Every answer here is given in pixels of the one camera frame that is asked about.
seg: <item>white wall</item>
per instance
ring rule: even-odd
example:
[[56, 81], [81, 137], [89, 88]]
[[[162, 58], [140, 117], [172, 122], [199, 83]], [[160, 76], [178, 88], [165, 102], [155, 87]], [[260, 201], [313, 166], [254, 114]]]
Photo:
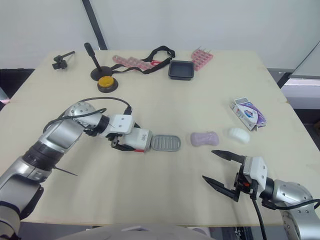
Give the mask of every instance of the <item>white wall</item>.
[[111, 49], [254, 50], [295, 69], [320, 39], [319, 0], [91, 0]]
[[[319, 0], [91, 0], [110, 49], [254, 50], [294, 69], [320, 39]], [[0, 68], [98, 49], [80, 0], [0, 0]]]
[[0, 69], [36, 68], [50, 51], [98, 48], [80, 0], [0, 0]]

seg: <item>purple soap bar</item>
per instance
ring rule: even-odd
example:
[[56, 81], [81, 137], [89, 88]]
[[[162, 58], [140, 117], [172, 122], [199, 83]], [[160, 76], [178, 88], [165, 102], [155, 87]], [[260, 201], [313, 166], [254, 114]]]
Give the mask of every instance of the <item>purple soap bar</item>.
[[193, 132], [191, 133], [191, 144], [196, 147], [201, 145], [216, 146], [219, 144], [219, 137], [214, 131], [204, 133]]

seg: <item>white soap bar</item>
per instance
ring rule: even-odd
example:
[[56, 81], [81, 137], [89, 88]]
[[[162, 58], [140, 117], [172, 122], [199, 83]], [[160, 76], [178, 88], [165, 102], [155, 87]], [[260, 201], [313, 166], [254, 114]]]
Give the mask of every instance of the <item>white soap bar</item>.
[[247, 144], [250, 141], [250, 135], [242, 128], [234, 127], [228, 131], [230, 138], [239, 141], [240, 143]]

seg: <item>yellow button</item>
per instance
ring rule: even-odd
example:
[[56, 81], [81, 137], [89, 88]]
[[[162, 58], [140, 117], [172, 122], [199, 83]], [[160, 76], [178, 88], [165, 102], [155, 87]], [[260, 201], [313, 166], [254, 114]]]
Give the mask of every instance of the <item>yellow button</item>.
[[114, 84], [115, 80], [112, 76], [103, 76], [99, 79], [98, 84], [102, 88], [111, 87]]

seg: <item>gray soap dish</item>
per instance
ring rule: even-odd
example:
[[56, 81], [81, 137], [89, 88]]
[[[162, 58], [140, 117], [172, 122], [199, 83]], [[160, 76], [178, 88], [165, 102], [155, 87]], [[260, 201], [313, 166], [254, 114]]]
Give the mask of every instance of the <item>gray soap dish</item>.
[[178, 136], [156, 135], [152, 137], [151, 147], [156, 151], [176, 152], [180, 149], [181, 141]]

